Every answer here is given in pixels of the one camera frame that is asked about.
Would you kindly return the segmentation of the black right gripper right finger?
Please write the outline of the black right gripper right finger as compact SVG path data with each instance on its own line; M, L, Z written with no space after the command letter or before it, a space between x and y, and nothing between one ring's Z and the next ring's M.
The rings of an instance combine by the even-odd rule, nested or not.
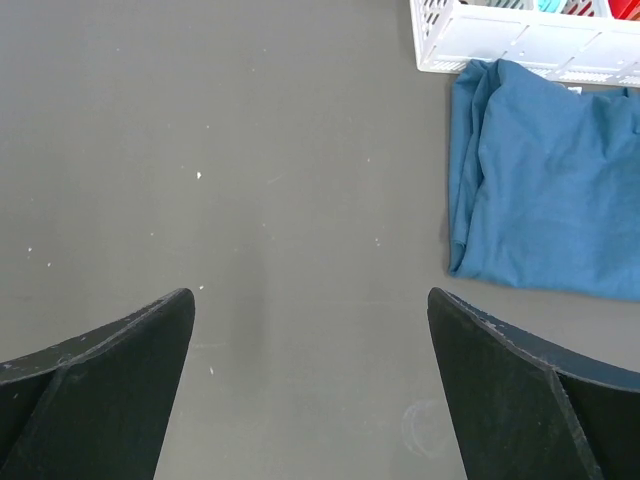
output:
M434 288L427 318L470 479L636 479L639 375Z

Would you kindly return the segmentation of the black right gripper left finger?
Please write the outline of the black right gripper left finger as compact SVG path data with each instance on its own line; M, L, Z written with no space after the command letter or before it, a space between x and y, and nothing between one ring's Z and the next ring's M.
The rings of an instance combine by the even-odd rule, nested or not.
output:
M192 291L177 289L2 363L2 478L153 478L194 320Z

